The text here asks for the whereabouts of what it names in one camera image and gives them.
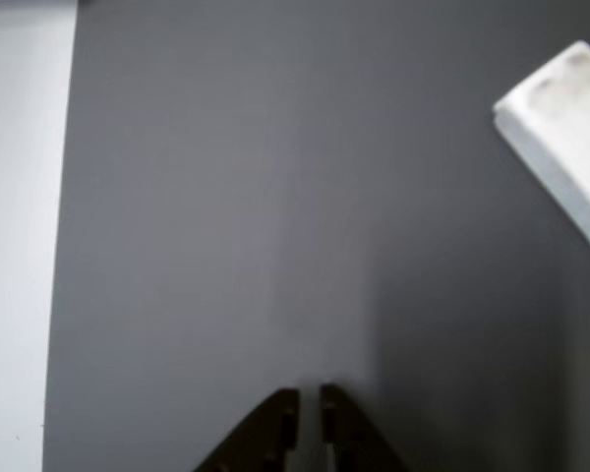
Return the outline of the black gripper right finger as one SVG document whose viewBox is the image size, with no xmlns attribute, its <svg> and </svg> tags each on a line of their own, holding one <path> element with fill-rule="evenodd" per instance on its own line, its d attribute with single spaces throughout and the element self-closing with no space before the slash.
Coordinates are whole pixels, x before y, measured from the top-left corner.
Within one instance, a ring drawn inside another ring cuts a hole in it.
<svg viewBox="0 0 590 472">
<path fill-rule="evenodd" d="M 408 468 L 366 413 L 335 383 L 320 388 L 322 437 L 331 446 L 335 471 L 394 471 Z"/>
</svg>

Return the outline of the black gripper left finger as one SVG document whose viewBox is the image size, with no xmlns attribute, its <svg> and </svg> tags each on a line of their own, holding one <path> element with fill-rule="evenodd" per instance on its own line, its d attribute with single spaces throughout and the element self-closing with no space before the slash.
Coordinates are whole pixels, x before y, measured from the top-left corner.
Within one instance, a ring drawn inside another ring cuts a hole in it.
<svg viewBox="0 0 590 472">
<path fill-rule="evenodd" d="M 196 471 L 284 471 L 297 447 L 300 391 L 281 388 L 252 410 Z"/>
</svg>

